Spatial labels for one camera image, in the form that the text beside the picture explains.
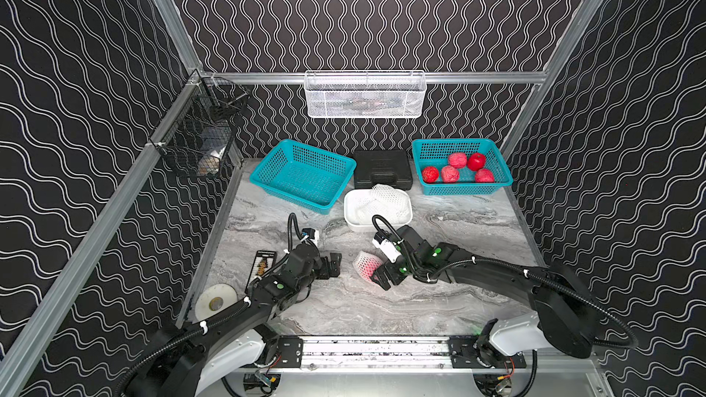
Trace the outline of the white foam net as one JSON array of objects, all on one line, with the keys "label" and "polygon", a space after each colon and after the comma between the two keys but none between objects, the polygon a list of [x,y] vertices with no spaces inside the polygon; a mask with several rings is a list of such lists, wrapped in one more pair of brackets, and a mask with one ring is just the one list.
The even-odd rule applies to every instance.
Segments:
[{"label": "white foam net", "polygon": [[377,257],[377,255],[361,251],[353,261],[353,268],[362,279],[372,282],[371,277],[375,270],[380,268],[383,264],[384,261],[382,261],[380,257]]},{"label": "white foam net", "polygon": [[386,185],[360,190],[356,201],[352,202],[352,212],[358,223],[367,224],[371,224],[373,215],[381,215],[396,224],[410,221],[413,215],[408,194]]}]

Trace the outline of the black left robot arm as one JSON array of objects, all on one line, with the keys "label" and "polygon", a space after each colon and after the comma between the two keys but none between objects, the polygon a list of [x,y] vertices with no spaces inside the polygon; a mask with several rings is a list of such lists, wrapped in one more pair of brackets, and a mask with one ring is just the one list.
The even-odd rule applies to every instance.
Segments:
[{"label": "black left robot arm", "polygon": [[184,328],[164,327],[147,353],[115,385],[119,396],[195,396],[209,360],[237,338],[296,304],[318,279],[340,275],[342,255],[321,254],[315,244],[297,244],[264,276],[248,285],[246,297],[212,317]]}]

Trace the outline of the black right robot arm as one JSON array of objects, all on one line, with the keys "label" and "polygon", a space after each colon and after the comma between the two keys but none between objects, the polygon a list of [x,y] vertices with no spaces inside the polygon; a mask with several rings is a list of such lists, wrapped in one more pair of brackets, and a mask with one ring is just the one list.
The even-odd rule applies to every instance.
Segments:
[{"label": "black right robot arm", "polygon": [[378,231],[371,240],[386,258],[370,275],[384,290],[414,279],[427,285],[466,284],[497,293],[532,310],[528,320],[539,336],[514,336],[511,323],[488,327],[487,345],[505,356],[553,347],[567,356],[588,358],[596,343],[599,312],[588,287],[568,268],[526,267],[480,257],[457,244],[432,246],[411,227]]}]

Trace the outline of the white plastic tub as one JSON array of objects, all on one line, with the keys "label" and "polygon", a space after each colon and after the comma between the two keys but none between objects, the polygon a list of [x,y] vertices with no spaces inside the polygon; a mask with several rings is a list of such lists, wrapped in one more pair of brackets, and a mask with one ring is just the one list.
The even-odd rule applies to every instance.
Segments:
[{"label": "white plastic tub", "polygon": [[373,189],[353,189],[344,198],[344,218],[353,232],[374,232],[371,218],[379,214],[392,226],[409,224],[413,219],[412,203],[401,189],[376,185]]}]

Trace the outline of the teal basket left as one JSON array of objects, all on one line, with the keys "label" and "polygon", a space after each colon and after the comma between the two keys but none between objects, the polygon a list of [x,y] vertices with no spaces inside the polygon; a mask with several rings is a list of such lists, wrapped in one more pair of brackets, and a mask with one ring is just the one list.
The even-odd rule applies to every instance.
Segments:
[{"label": "teal basket left", "polygon": [[283,140],[257,165],[250,182],[270,196],[327,215],[353,178],[356,166],[352,158]]}]

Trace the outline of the teal basket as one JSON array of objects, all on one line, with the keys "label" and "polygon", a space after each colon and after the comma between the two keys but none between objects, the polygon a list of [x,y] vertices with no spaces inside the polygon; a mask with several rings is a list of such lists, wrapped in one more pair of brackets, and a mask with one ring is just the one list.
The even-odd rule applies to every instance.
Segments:
[{"label": "teal basket", "polygon": [[[445,183],[442,178],[438,178],[434,183],[423,180],[425,168],[435,167],[441,171],[449,164],[448,157],[454,153],[464,153],[467,156],[474,153],[483,154],[486,158],[485,168],[493,174],[495,181],[477,181],[475,172],[467,167],[459,170],[460,179],[457,182]],[[509,167],[492,140],[416,139],[412,141],[412,154],[422,191],[428,196],[490,195],[513,183]]]},{"label": "teal basket", "polygon": [[352,158],[283,140],[257,165],[250,182],[270,196],[327,215],[353,178],[356,166]]}]

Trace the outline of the white tape roll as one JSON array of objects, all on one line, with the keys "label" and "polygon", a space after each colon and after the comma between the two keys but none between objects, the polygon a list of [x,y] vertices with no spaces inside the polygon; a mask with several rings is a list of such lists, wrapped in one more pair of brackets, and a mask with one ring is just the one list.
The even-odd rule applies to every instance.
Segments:
[{"label": "white tape roll", "polygon": [[238,301],[235,289],[228,284],[213,285],[197,299],[194,306],[194,315],[198,321],[208,319],[218,312],[234,305]]}]

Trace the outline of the black plastic tool case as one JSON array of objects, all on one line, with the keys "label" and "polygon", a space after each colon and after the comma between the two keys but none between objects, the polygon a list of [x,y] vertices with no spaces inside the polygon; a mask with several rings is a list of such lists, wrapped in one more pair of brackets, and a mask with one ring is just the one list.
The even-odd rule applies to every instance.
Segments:
[{"label": "black plastic tool case", "polygon": [[353,159],[357,164],[353,176],[355,189],[372,189],[379,184],[405,191],[412,189],[414,179],[406,151],[361,150],[353,154]]}]

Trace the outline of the teal basket right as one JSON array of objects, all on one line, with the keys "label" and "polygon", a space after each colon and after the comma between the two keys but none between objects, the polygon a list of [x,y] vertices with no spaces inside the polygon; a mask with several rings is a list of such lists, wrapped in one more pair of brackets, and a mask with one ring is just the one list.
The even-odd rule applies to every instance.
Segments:
[{"label": "teal basket right", "polygon": [[[459,170],[460,179],[457,182],[445,183],[442,178],[438,178],[434,183],[423,180],[425,168],[435,167],[441,171],[449,164],[448,157],[454,153],[464,153],[467,156],[474,153],[483,154],[486,158],[485,168],[493,174],[495,181],[477,181],[475,172],[467,167]],[[509,167],[492,140],[416,139],[412,141],[412,154],[422,191],[428,196],[490,195],[513,183]]]}]

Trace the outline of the metal base rail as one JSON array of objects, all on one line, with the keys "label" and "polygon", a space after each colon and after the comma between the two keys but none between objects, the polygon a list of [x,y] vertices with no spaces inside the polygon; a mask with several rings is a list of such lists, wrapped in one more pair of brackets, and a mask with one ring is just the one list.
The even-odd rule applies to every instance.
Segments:
[{"label": "metal base rail", "polygon": [[278,336],[265,347],[264,358],[242,367],[264,374],[340,373],[414,376],[469,374],[472,389],[483,396],[527,396],[544,382],[550,390],[561,382],[577,383],[564,396],[612,396],[595,362],[572,358],[554,348],[529,350],[510,358],[482,360],[476,336]]}]

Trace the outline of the clear wall basket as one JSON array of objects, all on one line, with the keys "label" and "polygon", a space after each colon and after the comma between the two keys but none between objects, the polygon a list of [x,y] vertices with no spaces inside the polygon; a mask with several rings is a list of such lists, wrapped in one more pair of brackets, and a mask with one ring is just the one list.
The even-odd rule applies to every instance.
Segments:
[{"label": "clear wall basket", "polygon": [[423,71],[307,71],[308,116],[314,119],[416,119],[428,89]]}]

